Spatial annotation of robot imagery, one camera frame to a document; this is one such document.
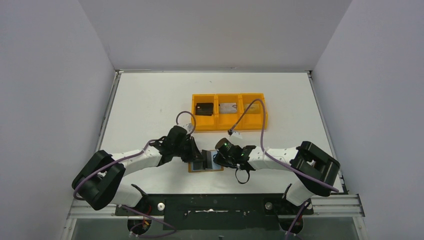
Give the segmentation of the tan leather card holder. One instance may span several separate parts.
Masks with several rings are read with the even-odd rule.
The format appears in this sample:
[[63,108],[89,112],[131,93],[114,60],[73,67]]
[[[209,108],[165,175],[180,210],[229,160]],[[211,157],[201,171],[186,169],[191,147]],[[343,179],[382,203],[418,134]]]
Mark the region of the tan leather card holder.
[[202,161],[190,162],[188,164],[188,172],[203,173],[223,171],[224,167],[214,162],[214,158],[217,154],[217,150],[202,150]]

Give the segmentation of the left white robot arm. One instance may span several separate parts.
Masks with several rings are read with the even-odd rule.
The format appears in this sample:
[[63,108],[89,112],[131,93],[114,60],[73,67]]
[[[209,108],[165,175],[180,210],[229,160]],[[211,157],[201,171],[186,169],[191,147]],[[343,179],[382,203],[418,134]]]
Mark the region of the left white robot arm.
[[137,185],[124,184],[122,179],[147,168],[157,168],[180,158],[184,163],[203,162],[191,124],[175,125],[166,136],[149,140],[144,148],[118,154],[99,150],[74,178],[73,197],[86,201],[94,210],[109,204],[126,205],[133,212],[143,213],[148,207],[147,194]]

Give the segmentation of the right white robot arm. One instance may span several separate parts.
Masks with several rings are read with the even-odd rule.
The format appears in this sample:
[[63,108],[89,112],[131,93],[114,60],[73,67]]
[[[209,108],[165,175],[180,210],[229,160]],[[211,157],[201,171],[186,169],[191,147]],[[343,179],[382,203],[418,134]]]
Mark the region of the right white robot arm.
[[240,147],[222,138],[215,145],[214,162],[225,168],[250,173],[257,170],[282,170],[294,173],[297,179],[286,188],[281,199],[282,209],[295,213],[313,196],[328,197],[337,193],[334,186],[340,163],[310,141],[297,147],[264,148],[247,145]]

